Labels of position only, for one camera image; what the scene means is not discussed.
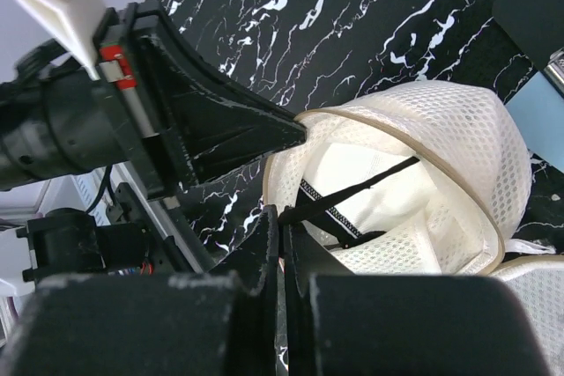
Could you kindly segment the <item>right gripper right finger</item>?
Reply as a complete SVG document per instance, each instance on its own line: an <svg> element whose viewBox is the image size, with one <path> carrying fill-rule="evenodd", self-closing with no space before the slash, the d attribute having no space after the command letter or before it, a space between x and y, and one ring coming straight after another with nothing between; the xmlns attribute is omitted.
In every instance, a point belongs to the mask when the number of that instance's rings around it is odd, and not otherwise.
<svg viewBox="0 0 564 376"><path fill-rule="evenodd" d="M292 375L547 375L517 296L487 276L355 275L285 210Z"/></svg>

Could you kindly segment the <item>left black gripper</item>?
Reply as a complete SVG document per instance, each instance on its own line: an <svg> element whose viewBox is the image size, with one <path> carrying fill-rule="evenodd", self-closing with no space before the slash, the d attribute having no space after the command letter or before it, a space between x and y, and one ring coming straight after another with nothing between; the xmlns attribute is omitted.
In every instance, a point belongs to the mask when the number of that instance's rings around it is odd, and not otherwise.
<svg viewBox="0 0 564 376"><path fill-rule="evenodd" d="M122 162L149 199L185 182L167 48L174 29L159 5L107 10L95 35L98 80L56 40L24 55L1 85L1 188L10 190Z"/></svg>

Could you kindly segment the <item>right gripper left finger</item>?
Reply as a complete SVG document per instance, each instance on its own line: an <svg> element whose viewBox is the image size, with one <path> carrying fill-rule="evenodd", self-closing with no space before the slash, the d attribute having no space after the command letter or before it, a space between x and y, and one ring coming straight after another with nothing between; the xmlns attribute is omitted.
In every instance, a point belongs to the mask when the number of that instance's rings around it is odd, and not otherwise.
<svg viewBox="0 0 564 376"><path fill-rule="evenodd" d="M1 355L4 375L272 375L278 213L210 273L52 276Z"/></svg>

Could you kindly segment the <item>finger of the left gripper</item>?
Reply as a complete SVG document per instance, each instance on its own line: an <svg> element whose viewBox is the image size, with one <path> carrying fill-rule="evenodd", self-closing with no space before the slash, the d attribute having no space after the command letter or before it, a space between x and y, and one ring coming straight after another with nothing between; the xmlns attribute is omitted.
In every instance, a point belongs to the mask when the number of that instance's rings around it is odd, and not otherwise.
<svg viewBox="0 0 564 376"><path fill-rule="evenodd" d="M295 115L208 64L155 1L127 15L127 47L146 113L155 120L157 164L183 186L216 181L303 144Z"/></svg>

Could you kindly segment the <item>mesh laundry bag with glasses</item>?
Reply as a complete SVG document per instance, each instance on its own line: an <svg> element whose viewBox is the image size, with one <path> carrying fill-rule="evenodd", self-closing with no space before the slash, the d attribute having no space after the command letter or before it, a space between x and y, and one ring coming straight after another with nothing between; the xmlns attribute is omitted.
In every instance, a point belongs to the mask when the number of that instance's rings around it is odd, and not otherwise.
<svg viewBox="0 0 564 376"><path fill-rule="evenodd" d="M522 302L545 358L563 371L563 260L520 240L531 162L491 91L412 82L302 113L306 142L269 159L263 198L279 210L375 184L309 219L357 274L490 275Z"/></svg>

